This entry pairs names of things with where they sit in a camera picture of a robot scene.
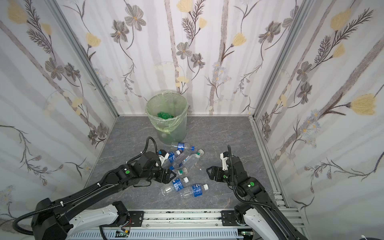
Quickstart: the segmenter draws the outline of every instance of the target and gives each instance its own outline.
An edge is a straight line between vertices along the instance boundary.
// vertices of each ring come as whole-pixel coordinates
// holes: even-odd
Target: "crumpled green bottle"
[[[162,118],[162,119],[173,118],[173,116],[172,116],[171,114],[169,114],[169,113],[164,113],[164,112],[159,112],[159,113],[157,114],[157,116],[158,116],[159,118]]]

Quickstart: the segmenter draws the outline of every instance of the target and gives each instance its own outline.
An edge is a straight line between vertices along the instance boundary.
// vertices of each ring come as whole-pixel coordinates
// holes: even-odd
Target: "empty water bottle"
[[[191,169],[193,165],[197,163],[197,160],[204,155],[204,151],[199,149],[197,153],[193,153],[186,157],[181,163],[179,163],[179,168],[186,167],[187,169]]]
[[[173,166],[170,166],[169,169],[171,169],[172,171],[174,171],[176,173],[176,177],[179,177],[179,176],[185,177],[188,173],[188,170],[186,167],[183,167],[182,169],[175,170],[175,168]]]
[[[208,184],[194,184],[191,187],[184,188],[180,191],[181,197],[188,199],[203,195],[203,192],[208,190]]]
[[[161,187],[161,194],[163,196],[172,194],[173,192],[177,192],[184,188],[183,183],[186,184],[189,182],[188,177],[185,178],[176,178],[172,180],[172,182],[168,183],[167,185]]]
[[[161,165],[162,168],[169,168],[170,166],[172,166],[172,163],[173,161],[182,153],[183,151],[182,150],[177,150],[175,152],[170,152],[169,153],[169,157],[163,162],[163,164]]]
[[[182,151],[185,151],[185,150],[194,151],[195,150],[195,147],[189,145],[188,143],[172,142],[171,146],[172,146],[172,149],[177,149],[177,150],[182,150]]]

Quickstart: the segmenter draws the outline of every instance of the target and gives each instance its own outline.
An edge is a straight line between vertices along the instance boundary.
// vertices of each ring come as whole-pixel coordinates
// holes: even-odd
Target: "gray tabletop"
[[[139,154],[148,136],[156,140],[158,149],[171,150],[170,146],[160,142],[148,117],[118,117],[87,185],[95,183],[108,170],[117,168]],[[208,184],[209,190],[202,196],[187,200],[178,194],[163,197],[159,188],[164,184],[152,181],[149,187],[130,187],[104,198],[91,208],[100,208],[119,200],[127,209],[233,208],[239,203],[233,191],[225,183],[210,180],[205,171],[211,166],[221,166],[220,153],[227,150],[228,144],[231,145],[232,154],[240,157],[248,176],[258,179],[268,194],[273,196],[248,117],[188,117],[184,142],[204,150],[203,157],[187,175],[190,180],[188,186],[193,183]],[[154,151],[151,141],[148,151]],[[139,184],[147,185],[148,182],[140,181]]]

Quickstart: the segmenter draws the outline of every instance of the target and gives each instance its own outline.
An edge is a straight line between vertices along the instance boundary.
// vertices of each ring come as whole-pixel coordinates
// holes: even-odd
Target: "floral wallpaper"
[[[384,236],[383,12],[315,1],[256,118],[314,240]]]
[[[189,113],[253,114],[301,1],[58,0],[118,112],[157,92]]]
[[[12,220],[82,189],[115,117],[44,2],[0,6],[0,231],[26,239]]]

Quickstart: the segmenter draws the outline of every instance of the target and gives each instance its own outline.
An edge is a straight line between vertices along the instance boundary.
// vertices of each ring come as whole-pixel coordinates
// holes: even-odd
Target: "mesh trash can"
[[[157,130],[157,136],[165,144],[181,142],[187,134],[188,101],[181,94],[163,91],[153,96],[145,107],[149,120]],[[169,113],[173,118],[162,119],[159,112]]]

